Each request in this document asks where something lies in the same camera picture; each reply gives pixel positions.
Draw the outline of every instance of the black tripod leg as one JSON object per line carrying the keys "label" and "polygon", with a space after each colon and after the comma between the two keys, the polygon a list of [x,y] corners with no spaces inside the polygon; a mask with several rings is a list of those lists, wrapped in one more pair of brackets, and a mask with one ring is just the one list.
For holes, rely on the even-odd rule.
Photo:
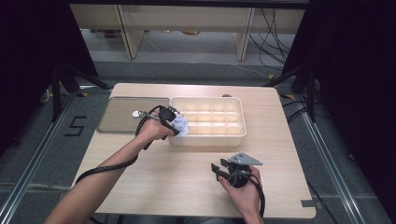
{"label": "black tripod leg", "polygon": [[276,78],[275,80],[272,80],[271,82],[263,85],[264,87],[274,87],[275,85],[285,81],[286,79],[293,77],[293,76],[297,76],[298,73],[301,72],[301,70],[303,69],[303,67],[301,65],[290,69],[288,72],[284,73],[281,77]]}
{"label": "black tripod leg", "polygon": [[53,115],[52,122],[55,121],[61,113],[61,89],[59,87],[58,69],[53,66],[52,71],[52,101],[53,101]]}
{"label": "black tripod leg", "polygon": [[105,90],[113,89],[112,86],[109,86],[109,85],[107,85],[105,82],[102,82],[101,80],[99,80],[99,79],[97,79],[97,78],[95,78],[95,77],[93,77],[93,76],[90,76],[90,75],[88,75],[88,74],[86,74],[86,73],[80,71],[79,69],[77,69],[77,68],[76,68],[75,66],[73,66],[73,65],[63,64],[63,66],[64,66],[66,69],[68,69],[69,71],[73,72],[74,74],[77,74],[79,77],[84,78],[85,80],[91,82],[92,84],[94,84],[94,85],[96,85],[96,86],[98,86],[98,87],[100,87],[100,88],[102,88],[102,89],[105,89]]}
{"label": "black tripod leg", "polygon": [[309,72],[309,83],[308,83],[308,102],[307,102],[307,112],[309,118],[311,118],[312,122],[315,121],[315,73],[313,71]]}

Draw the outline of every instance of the gray floor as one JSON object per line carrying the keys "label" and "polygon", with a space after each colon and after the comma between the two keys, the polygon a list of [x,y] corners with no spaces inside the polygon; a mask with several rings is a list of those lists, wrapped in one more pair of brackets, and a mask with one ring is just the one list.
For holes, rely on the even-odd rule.
{"label": "gray floor", "polygon": [[[231,34],[202,32],[198,35],[185,35],[176,31],[170,33],[148,31],[136,59],[129,60],[121,39],[104,38],[102,33],[91,33],[88,30],[83,30],[82,33],[100,78],[108,84],[142,82],[260,86],[268,82],[269,75],[275,77],[280,75],[278,70],[262,65],[259,51],[251,41],[248,43],[246,59],[238,62]],[[258,35],[253,35],[253,37],[259,43],[262,42]],[[281,35],[279,38],[285,45],[290,46],[293,35]],[[268,49],[280,57],[275,49]],[[268,56],[262,56],[262,61],[275,68],[281,66],[279,62]],[[293,78],[290,78],[276,87],[280,95],[291,94],[292,81]],[[79,83],[91,85],[84,80],[79,80]],[[29,188],[21,198],[9,223],[43,222],[58,202],[59,197],[72,184],[92,133],[106,107],[108,96],[109,92],[105,91],[92,91],[86,96],[80,95],[79,97],[70,96],[70,94],[63,96],[64,101],[72,98],[71,105],[64,114],[43,161],[31,179]],[[282,104],[293,101],[295,100],[281,97]],[[293,114],[298,109],[298,104],[285,106],[285,116]],[[20,134],[21,143],[10,148],[0,158],[1,204],[6,202],[13,186],[18,183],[30,159],[40,146],[41,140],[51,125],[51,111],[51,101],[40,106],[32,115],[23,133]],[[348,150],[334,127],[331,117],[326,113],[325,107],[318,105],[315,112],[318,128],[366,223],[391,223],[358,165],[347,158]],[[77,131],[69,128],[75,116],[86,117],[78,119],[75,123],[84,126],[83,132],[78,137],[67,137],[66,134]],[[290,131],[307,181],[318,192],[338,223],[353,223],[340,200],[340,195],[334,187],[302,116],[290,122]],[[312,195],[317,202],[318,212],[315,218],[308,220],[265,219],[265,223],[333,223],[329,213],[323,208],[323,204],[319,202],[313,191]],[[108,217],[101,214],[95,216],[102,221],[107,218],[107,223],[116,223],[119,217],[114,214]],[[128,217],[125,223],[131,223],[134,220],[133,217]]]}

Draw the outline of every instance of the white object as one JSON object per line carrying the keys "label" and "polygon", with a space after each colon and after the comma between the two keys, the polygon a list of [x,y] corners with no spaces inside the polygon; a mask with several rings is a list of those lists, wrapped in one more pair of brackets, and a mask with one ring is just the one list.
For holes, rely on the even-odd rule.
{"label": "white object", "polygon": [[176,118],[172,121],[172,124],[179,131],[177,136],[184,136],[189,133],[189,122],[181,114],[176,114]]}
{"label": "white object", "polygon": [[247,133],[235,97],[175,97],[170,104],[188,121],[189,133],[169,138],[172,146],[239,146]]}
{"label": "white object", "polygon": [[136,110],[136,111],[134,111],[133,113],[132,113],[132,117],[134,117],[134,118],[140,118],[140,113],[139,113],[139,111],[138,110]]}

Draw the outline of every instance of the metal rail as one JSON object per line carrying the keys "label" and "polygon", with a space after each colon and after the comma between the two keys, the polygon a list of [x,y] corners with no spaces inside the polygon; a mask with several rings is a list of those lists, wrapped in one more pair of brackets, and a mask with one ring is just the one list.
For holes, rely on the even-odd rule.
{"label": "metal rail", "polygon": [[35,150],[35,154],[33,155],[32,159],[30,159],[28,165],[24,169],[22,176],[18,180],[14,189],[8,195],[6,202],[1,206],[1,210],[0,210],[1,224],[8,224],[9,221],[14,216],[14,213],[16,212],[26,190],[28,189],[32,178],[35,176],[35,173],[37,172],[41,162],[43,161],[50,147],[50,143],[52,142],[54,135],[56,134],[60,124],[64,119],[64,114],[71,105],[73,99],[76,98],[76,95],[77,95],[76,93],[69,93],[66,96],[63,103],[64,110],[60,114],[59,118],[57,118],[49,126],[49,129],[47,130],[46,134],[41,140],[38,148]]}
{"label": "metal rail", "polygon": [[[296,99],[302,101],[303,97],[297,95]],[[299,107],[303,108],[304,104],[299,103]],[[352,196],[347,183],[345,182],[337,165],[335,164],[334,159],[332,158],[332,153],[327,148],[326,143],[320,134],[317,124],[311,121],[311,118],[309,118],[307,113],[303,113],[303,118],[351,222],[359,224],[366,223],[361,210],[358,207],[358,204]]]}

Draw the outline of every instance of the human arm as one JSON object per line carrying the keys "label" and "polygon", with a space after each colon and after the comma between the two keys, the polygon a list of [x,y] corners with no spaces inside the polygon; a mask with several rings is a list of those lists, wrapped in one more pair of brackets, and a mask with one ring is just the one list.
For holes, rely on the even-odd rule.
{"label": "human arm", "polygon": [[[162,126],[158,120],[147,119],[139,135],[103,161],[99,167],[130,161],[149,142],[165,135],[172,136],[174,133]],[[81,179],[64,195],[51,211],[45,223],[86,223],[113,189],[124,170],[125,168],[88,175]]]}
{"label": "human arm", "polygon": [[[257,177],[257,180],[261,180],[260,172],[254,166],[249,166],[252,175]],[[260,195],[256,187],[249,181],[245,186],[237,189],[228,184],[227,179],[222,176],[218,178],[220,184],[225,188],[228,195],[233,202],[233,206],[238,211],[242,218],[247,224],[262,224],[262,218],[260,216]]]}

